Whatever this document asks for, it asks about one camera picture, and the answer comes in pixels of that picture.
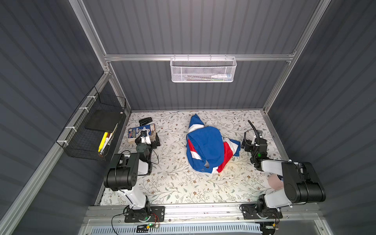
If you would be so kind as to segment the blue red white hooded jacket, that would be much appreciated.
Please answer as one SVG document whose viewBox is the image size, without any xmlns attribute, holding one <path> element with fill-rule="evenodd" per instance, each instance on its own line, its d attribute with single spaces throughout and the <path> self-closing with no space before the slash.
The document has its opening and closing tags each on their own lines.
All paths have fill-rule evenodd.
<svg viewBox="0 0 376 235">
<path fill-rule="evenodd" d="M 205 126 L 197 114 L 191 117 L 186 141 L 188 162 L 201 173 L 221 173 L 233 157 L 240 156 L 239 141 L 223 138 L 217 128 Z"/>
</svg>

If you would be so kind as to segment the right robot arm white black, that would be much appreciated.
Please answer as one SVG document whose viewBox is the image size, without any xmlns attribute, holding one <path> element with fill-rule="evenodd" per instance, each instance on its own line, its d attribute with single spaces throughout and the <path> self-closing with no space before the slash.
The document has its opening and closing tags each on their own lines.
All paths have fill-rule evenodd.
<svg viewBox="0 0 376 235">
<path fill-rule="evenodd" d="M 249 140 L 247 135 L 248 132 L 245 132 L 241 147 L 251 154 L 252 165 L 258 171 L 271 173 L 283 180 L 281 189 L 259 196 L 256 205 L 258 210 L 277 209 L 326 200 L 325 189 L 311 163 L 268 158 L 267 140 L 263 139 L 257 130 L 252 140 Z"/>
</svg>

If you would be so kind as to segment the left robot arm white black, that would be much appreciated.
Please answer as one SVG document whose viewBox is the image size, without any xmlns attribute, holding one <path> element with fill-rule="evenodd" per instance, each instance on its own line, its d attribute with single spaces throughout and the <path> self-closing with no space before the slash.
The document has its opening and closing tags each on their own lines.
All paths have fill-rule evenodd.
<svg viewBox="0 0 376 235">
<path fill-rule="evenodd" d="M 151 174 L 154 165 L 151 159 L 152 152 L 161 145 L 160 139 L 157 133 L 149 136 L 143 130 L 135 139 L 135 144 L 136 152 L 128 155 L 121 152 L 112 157 L 103 184 L 105 188 L 122 196 L 130 210 L 149 213 L 150 202 L 137 186 L 137 179 L 139 176 Z"/>
</svg>

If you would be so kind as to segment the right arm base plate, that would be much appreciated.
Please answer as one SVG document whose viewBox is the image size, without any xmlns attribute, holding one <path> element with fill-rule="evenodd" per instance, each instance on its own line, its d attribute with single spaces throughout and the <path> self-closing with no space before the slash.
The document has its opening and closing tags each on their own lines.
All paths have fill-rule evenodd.
<svg viewBox="0 0 376 235">
<path fill-rule="evenodd" d="M 241 204 L 239 209 L 243 214 L 243 218 L 246 220 L 251 219 L 282 219 L 283 215 L 278 209 L 262 208 L 257 204 Z"/>
</svg>

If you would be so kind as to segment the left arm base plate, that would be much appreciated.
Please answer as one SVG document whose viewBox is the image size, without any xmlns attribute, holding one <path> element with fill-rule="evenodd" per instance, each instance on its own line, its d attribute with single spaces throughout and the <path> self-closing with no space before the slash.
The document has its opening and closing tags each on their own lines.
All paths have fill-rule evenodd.
<svg viewBox="0 0 376 235">
<path fill-rule="evenodd" d="M 128 210 L 125 213 L 125 223 L 152 223 L 163 222 L 165 217 L 164 206 L 151 206 L 139 210 Z"/>
</svg>

